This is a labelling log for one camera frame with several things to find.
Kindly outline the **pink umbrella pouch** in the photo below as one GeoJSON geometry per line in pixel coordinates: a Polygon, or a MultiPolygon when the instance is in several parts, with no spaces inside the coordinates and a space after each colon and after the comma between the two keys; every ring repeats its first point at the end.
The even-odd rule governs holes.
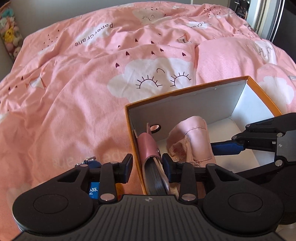
{"type": "Polygon", "coordinates": [[[201,168],[216,163],[207,124],[200,116],[191,116],[178,123],[166,139],[166,148],[174,162],[187,162],[201,168]]]}

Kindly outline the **hanging plush toy organizer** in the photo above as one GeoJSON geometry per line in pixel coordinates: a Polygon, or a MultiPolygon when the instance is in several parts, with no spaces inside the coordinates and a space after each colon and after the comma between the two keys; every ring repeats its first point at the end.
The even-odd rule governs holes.
{"type": "Polygon", "coordinates": [[[1,39],[10,58],[15,61],[23,45],[23,37],[11,1],[6,1],[1,6],[1,39]]]}

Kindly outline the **orange cardboard box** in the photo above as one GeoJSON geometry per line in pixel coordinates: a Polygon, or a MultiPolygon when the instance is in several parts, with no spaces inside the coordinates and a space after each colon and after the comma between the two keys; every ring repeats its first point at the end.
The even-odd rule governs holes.
{"type": "Polygon", "coordinates": [[[273,154],[246,150],[218,156],[210,143],[231,139],[246,125],[281,115],[280,109],[249,76],[176,90],[128,104],[128,131],[142,190],[149,192],[145,166],[168,153],[174,161],[197,167],[207,163],[233,172],[267,163],[273,154]]]}

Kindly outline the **pink card holder wallet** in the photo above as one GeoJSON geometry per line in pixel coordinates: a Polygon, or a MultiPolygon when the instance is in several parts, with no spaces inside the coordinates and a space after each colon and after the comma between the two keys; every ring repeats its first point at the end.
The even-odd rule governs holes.
{"type": "Polygon", "coordinates": [[[148,195],[167,195],[170,184],[163,170],[162,157],[158,145],[152,137],[149,123],[146,131],[137,137],[139,158],[142,165],[142,176],[148,195]]]}

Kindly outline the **blue Ocean Park tag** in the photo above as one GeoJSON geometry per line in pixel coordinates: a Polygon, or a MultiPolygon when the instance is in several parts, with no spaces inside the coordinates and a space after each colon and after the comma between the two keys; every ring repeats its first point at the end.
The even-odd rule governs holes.
{"type": "Polygon", "coordinates": [[[89,188],[89,197],[92,199],[98,199],[99,196],[99,182],[91,182],[89,188]]]}

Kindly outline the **pink cloud-print duvet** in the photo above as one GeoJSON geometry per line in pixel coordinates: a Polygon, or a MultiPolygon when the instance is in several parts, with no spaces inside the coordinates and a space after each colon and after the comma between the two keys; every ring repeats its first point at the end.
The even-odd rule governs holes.
{"type": "Polygon", "coordinates": [[[295,111],[295,62],[232,10],[165,1],[113,6],[38,30],[1,81],[1,240],[22,193],[96,156],[132,151],[125,106],[250,76],[295,111]]]}

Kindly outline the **red panda sailor plush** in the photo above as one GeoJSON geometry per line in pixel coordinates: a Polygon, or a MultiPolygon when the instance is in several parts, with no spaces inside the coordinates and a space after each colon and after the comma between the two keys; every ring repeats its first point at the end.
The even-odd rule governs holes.
{"type": "Polygon", "coordinates": [[[100,168],[102,164],[97,161],[96,157],[89,157],[83,161],[83,164],[88,165],[90,169],[100,168]]]}

